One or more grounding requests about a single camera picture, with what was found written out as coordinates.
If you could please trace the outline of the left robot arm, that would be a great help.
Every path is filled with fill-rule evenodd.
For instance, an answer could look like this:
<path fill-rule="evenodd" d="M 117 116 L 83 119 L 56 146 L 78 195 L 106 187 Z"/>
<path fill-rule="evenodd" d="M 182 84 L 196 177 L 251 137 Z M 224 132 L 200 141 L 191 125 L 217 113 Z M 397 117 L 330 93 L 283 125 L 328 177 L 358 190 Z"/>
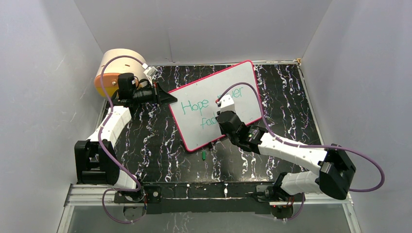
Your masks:
<path fill-rule="evenodd" d="M 77 180 L 81 184 L 108 185 L 126 191 L 131 201 L 139 202 L 145 196 L 145 189 L 138 177 L 118 161 L 114 147 L 137 106 L 171 104 L 177 102 L 177 98 L 163 90 L 159 83 L 137 80 L 132 73 L 119 74 L 117 85 L 102 123 L 88 139 L 79 140 L 74 146 Z"/>

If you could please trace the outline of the pink framed whiteboard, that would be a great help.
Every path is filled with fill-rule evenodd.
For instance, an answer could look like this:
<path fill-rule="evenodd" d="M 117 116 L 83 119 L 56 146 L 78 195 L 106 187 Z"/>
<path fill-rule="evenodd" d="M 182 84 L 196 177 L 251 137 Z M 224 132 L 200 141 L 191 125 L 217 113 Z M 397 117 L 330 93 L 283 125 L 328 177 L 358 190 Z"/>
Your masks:
<path fill-rule="evenodd" d="M 170 110 L 186 150 L 195 151 L 223 137 L 216 121 L 219 108 L 216 100 L 222 93 L 230 95 L 236 114 L 245 124 L 261 119 L 255 96 L 258 92 L 254 65 L 251 61 L 230 66 L 170 91 L 177 102 Z"/>

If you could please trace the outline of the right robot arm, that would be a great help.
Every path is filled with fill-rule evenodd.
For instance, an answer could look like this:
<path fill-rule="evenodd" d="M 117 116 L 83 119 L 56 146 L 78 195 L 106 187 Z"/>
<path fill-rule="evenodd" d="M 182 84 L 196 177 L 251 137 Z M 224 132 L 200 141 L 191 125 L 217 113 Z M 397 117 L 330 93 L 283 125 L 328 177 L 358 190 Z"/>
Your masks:
<path fill-rule="evenodd" d="M 356 172 L 347 153 L 338 146 L 317 150 L 308 145 L 273 137 L 267 129 L 247 126 L 232 111 L 218 113 L 221 133 L 245 152 L 276 157 L 306 169 L 299 173 L 282 173 L 273 192 L 280 201 L 299 193 L 324 193 L 344 200 Z"/>

